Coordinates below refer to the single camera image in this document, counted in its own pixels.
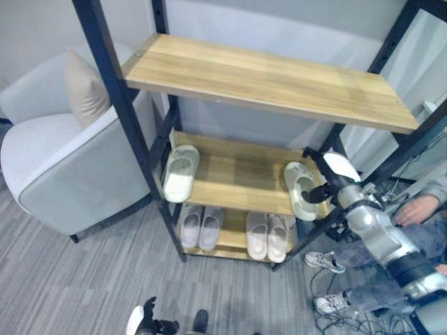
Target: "wooden shelf board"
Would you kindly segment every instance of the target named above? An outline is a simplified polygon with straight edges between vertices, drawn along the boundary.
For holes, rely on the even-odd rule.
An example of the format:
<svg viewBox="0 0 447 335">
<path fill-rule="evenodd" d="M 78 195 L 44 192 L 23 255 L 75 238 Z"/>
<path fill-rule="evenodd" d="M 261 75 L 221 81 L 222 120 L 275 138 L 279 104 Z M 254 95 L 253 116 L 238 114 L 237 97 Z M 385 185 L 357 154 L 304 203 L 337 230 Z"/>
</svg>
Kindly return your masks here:
<svg viewBox="0 0 447 335">
<path fill-rule="evenodd" d="M 293 215 L 283 174 L 287 163 L 304 163 L 314 171 L 317 184 L 321 184 L 314 161 L 303 158 L 301 151 L 182 132 L 176 132 L 175 137 L 177 145 L 190 144 L 200 152 L 193 190 L 187 202 Z M 318 217 L 328 212 L 328 203 L 320 204 Z"/>
<path fill-rule="evenodd" d="M 155 34 L 124 64 L 130 87 L 411 133 L 418 122 L 380 75 Z"/>
<path fill-rule="evenodd" d="M 225 210 L 225 222 L 217 241 L 216 248 L 212 251 L 203 251 L 200 248 L 184 248 L 184 252 L 190 255 L 213 256 L 220 258 L 232 258 L 238 260 L 253 260 L 247 252 L 247 237 L 245 232 L 246 211 L 232 209 Z M 289 231 L 288 251 L 292 249 L 296 228 Z"/>
</svg>

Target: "gray carpet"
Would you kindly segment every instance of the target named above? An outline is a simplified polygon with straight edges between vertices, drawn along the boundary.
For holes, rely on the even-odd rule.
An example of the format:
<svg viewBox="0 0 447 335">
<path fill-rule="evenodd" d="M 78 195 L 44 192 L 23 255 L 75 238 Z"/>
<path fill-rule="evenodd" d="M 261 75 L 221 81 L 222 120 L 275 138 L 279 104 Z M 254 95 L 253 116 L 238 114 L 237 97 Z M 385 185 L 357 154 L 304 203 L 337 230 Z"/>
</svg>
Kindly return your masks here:
<svg viewBox="0 0 447 335">
<path fill-rule="evenodd" d="M 0 176 L 0 334 L 124 334 L 133 307 L 157 296 L 155 317 L 183 334 L 200 308 L 208 334 L 319 334 L 300 256 L 274 273 L 257 262 L 188 256 L 181 263 L 154 204 L 96 225 L 79 244 L 24 213 Z M 311 249 L 327 251 L 321 237 Z M 375 268 L 338 275 L 332 291 L 368 282 Z M 332 273 L 315 280 L 324 293 Z M 331 329 L 326 334 L 354 334 Z"/>
</svg>

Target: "slipper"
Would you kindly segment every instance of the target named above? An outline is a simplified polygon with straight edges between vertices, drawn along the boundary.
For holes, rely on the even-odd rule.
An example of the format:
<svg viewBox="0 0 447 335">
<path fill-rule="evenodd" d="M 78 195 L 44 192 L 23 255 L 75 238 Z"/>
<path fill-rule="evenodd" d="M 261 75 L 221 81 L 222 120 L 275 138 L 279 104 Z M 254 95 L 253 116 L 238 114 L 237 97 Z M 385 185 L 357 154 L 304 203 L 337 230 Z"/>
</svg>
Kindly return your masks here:
<svg viewBox="0 0 447 335">
<path fill-rule="evenodd" d="M 200 154 L 192 145 L 181 145 L 170 153 L 163 185 L 167 201 L 178 203 L 189 198 L 199 160 Z"/>
<path fill-rule="evenodd" d="M 202 227 L 198 246 L 205 251 L 211 251 L 217 244 L 222 223 L 224 222 L 224 209 L 219 207 L 206 207 L 203 214 Z"/>
<path fill-rule="evenodd" d="M 267 256 L 273 263 L 282 263 L 287 253 L 287 223 L 280 215 L 268 216 Z"/>
<path fill-rule="evenodd" d="M 184 204 L 180 212 L 180 243 L 184 248 L 197 246 L 203 206 Z"/>
<path fill-rule="evenodd" d="M 247 215 L 247 250 L 254 260 L 263 260 L 267 255 L 267 215 L 250 212 Z"/>
<path fill-rule="evenodd" d="M 290 162 L 284 169 L 284 179 L 295 216 L 304 221 L 315 220 L 318 205 L 308 203 L 301 195 L 315 188 L 314 173 L 301 163 Z"/>
</svg>

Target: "armchair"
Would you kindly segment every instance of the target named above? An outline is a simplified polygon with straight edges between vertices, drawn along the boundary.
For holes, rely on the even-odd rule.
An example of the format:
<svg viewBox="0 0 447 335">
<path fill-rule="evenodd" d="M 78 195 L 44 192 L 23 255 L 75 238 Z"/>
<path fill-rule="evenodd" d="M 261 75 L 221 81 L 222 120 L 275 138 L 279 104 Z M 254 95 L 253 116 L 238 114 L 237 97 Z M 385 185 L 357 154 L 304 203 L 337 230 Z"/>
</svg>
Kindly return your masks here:
<svg viewBox="0 0 447 335">
<path fill-rule="evenodd" d="M 94 65 L 87 46 L 74 49 Z M 115 44 L 120 63 L 132 50 Z M 133 106 L 146 143 L 155 137 L 152 102 L 141 91 Z M 45 62 L 0 94 L 14 126 L 0 152 L 6 185 L 23 210 L 72 236 L 149 193 L 115 108 L 82 129 L 68 105 L 64 54 Z"/>
</svg>

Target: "cushion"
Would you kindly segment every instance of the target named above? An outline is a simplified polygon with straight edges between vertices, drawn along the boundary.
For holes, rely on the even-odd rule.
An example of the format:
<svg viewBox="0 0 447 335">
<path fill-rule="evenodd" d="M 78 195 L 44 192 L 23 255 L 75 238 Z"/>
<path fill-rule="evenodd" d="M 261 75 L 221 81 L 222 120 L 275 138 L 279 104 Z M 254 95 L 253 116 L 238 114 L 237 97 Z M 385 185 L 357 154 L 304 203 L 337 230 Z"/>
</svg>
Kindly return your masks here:
<svg viewBox="0 0 447 335">
<path fill-rule="evenodd" d="M 72 50 L 66 53 L 65 83 L 70 108 L 81 127 L 94 123 L 110 107 L 98 71 Z"/>
</svg>

